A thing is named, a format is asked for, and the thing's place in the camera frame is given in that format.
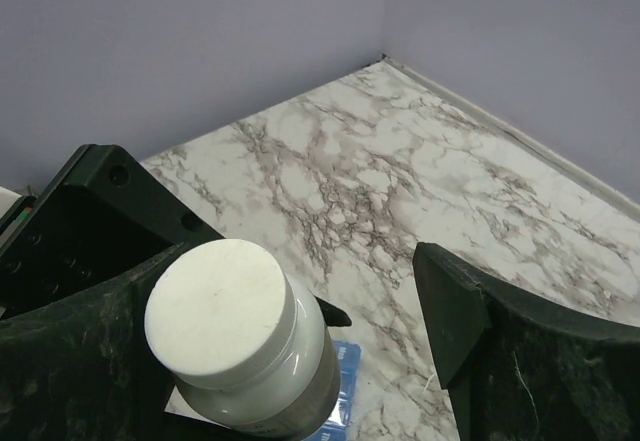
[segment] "blue packaging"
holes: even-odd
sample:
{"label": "blue packaging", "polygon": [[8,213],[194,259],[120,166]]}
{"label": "blue packaging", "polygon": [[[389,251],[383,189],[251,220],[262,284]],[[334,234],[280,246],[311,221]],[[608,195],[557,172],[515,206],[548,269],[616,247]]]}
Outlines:
{"label": "blue packaging", "polygon": [[362,350],[357,344],[345,341],[334,341],[333,346],[340,362],[340,394],[329,419],[307,441],[347,441]]}

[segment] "white marble pattern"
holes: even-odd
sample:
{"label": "white marble pattern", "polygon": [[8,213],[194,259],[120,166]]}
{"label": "white marble pattern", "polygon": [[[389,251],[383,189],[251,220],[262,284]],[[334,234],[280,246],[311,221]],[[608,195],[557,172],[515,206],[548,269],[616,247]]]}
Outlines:
{"label": "white marble pattern", "polygon": [[149,159],[227,237],[346,309],[363,364],[350,439],[456,440],[412,275],[418,240],[640,325],[640,225],[384,63]]}

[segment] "white bottle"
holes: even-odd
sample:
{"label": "white bottle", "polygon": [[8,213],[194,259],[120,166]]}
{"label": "white bottle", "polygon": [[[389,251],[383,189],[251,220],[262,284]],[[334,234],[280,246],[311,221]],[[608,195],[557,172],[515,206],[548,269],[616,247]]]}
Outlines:
{"label": "white bottle", "polygon": [[336,404],[340,368],[316,299],[248,241],[178,258],[151,292],[145,333],[185,401],[237,431],[303,439]]}

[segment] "white lid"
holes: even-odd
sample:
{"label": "white lid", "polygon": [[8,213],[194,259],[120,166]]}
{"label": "white lid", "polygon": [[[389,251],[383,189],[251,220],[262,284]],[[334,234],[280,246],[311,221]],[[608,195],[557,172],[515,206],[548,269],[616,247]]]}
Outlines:
{"label": "white lid", "polygon": [[225,388],[285,350],[296,322],[291,286],[267,250],[240,239],[202,244],[173,262],[145,312],[147,342],[185,382]]}

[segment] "wall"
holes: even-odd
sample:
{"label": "wall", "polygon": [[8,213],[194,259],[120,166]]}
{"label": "wall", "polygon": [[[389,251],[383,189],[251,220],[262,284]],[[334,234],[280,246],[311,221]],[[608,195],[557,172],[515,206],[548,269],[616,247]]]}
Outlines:
{"label": "wall", "polygon": [[640,0],[388,0],[385,53],[640,202]]}
{"label": "wall", "polygon": [[0,0],[0,185],[82,143],[144,158],[382,51],[385,0]]}

